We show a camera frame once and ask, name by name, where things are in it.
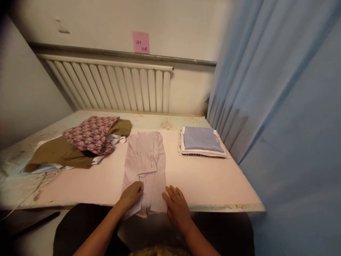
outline olive green cloth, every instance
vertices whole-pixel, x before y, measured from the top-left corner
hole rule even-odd
[[[109,130],[108,136],[110,134],[117,134],[121,136],[129,136],[131,131],[131,121],[125,119],[119,119],[115,125]]]
[[[92,160],[93,158],[84,156],[80,150],[68,143],[64,136],[60,136],[41,145],[25,166],[24,172],[33,172],[41,164],[60,164],[88,169]]]

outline curtain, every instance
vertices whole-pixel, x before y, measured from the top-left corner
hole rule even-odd
[[[337,0],[241,0],[218,59],[207,120],[240,164],[340,16]]]
[[[340,255],[341,1],[239,1],[208,121],[262,200],[256,255]]]

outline wall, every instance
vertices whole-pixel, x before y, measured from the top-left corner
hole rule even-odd
[[[0,149],[4,149],[72,110],[8,17],[1,38]]]
[[[141,31],[150,54],[216,61],[232,8],[233,0],[22,0],[12,18],[31,42],[133,52],[131,32]],[[170,65],[169,111],[205,115],[214,68]]]

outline pile of clothes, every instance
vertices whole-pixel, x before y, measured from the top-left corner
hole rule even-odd
[[[179,155],[229,158],[216,130],[189,126],[183,127],[179,133]]]
[[[115,144],[124,143],[130,131],[129,120],[91,116],[59,136],[39,142],[22,172],[37,174],[64,168],[88,169],[113,152]]]

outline radiator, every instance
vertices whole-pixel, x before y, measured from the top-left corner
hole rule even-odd
[[[168,112],[171,66],[37,54],[77,109]]]

